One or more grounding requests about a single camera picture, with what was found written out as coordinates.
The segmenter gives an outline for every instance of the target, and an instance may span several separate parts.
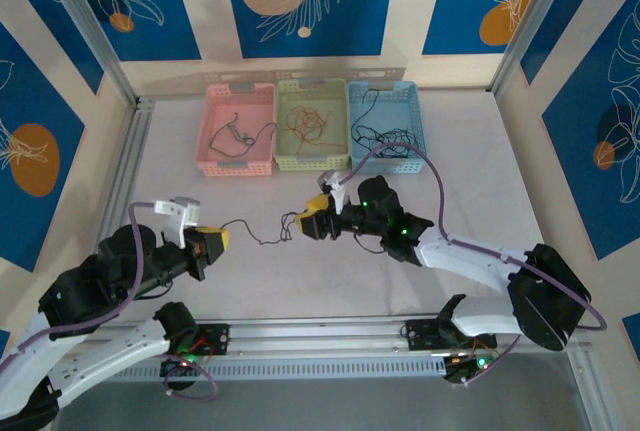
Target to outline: white table surface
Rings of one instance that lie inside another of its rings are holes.
[[[421,91],[429,155],[445,184],[448,231],[488,243],[531,249],[541,235],[492,94],[481,90]],[[203,99],[156,102],[133,199],[189,196],[202,203],[200,224],[245,218],[262,239],[277,239],[280,216],[302,211],[319,193],[319,172],[254,178],[205,178],[195,165]],[[350,182],[350,193],[367,176]],[[438,189],[420,174],[387,176],[405,210],[433,221]],[[162,218],[139,221],[156,231]],[[349,235],[316,242],[302,236],[259,246],[232,225],[230,249],[197,282],[182,276],[164,298],[137,302],[119,318],[143,320],[166,301],[185,302],[200,319],[339,317],[437,312],[456,293],[490,294],[444,271],[397,263],[360,249]],[[374,238],[362,238],[376,248]]]

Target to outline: plastic basket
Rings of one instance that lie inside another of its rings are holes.
[[[209,86],[196,147],[198,168],[205,176],[271,174],[274,118],[273,84]],[[250,139],[253,146],[247,144]]]
[[[353,136],[351,127],[358,118],[364,116],[358,121],[358,125],[368,126],[379,133],[385,133],[394,128],[406,129],[415,135],[418,148],[424,153],[427,152],[418,88],[415,83],[411,81],[349,83],[349,113],[351,136]],[[355,167],[366,156],[369,149],[353,139],[351,149],[352,166]],[[422,158],[415,153],[410,154],[408,158],[371,157],[361,168],[361,172],[367,174],[419,173],[423,164]]]
[[[295,110],[317,113],[302,120]],[[349,107],[344,79],[289,79],[278,82],[275,159],[282,171],[344,169],[349,164]],[[307,132],[303,142],[299,132]]]

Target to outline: green basket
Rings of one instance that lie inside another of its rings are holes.
[[[344,79],[278,82],[274,150],[278,167],[282,171],[345,169],[351,155],[349,122]]]

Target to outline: pink basket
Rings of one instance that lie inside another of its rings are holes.
[[[209,86],[200,122],[196,164],[205,176],[271,174],[275,86]]]

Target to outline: blue basket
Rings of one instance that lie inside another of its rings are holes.
[[[422,129],[418,88],[415,83],[411,81],[391,83],[354,81],[349,83],[348,89],[350,132],[354,123],[371,108],[375,100],[375,106],[363,119],[358,121],[358,125],[368,126],[379,133],[385,133],[395,128],[406,129],[415,135],[418,148],[424,153],[427,152]],[[366,147],[361,146],[353,139],[352,134],[352,167],[357,166],[368,152]],[[415,153],[411,153],[408,158],[372,157],[362,167],[361,172],[367,174],[419,173],[423,164],[422,158]]]

